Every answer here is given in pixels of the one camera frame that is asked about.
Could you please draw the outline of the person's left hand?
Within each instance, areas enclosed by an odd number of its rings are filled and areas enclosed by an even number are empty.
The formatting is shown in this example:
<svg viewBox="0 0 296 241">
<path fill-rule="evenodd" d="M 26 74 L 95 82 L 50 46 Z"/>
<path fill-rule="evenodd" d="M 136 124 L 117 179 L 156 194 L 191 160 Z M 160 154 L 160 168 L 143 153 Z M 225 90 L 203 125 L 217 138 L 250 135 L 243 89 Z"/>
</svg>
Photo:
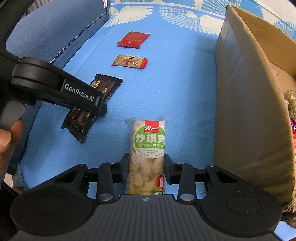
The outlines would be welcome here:
<svg viewBox="0 0 296 241">
<path fill-rule="evenodd" d="M 5 178 L 16 144 L 20 141 L 23 132 L 23 122 L 18 120 L 11 129 L 1 129 L 1 184 Z"/>
</svg>

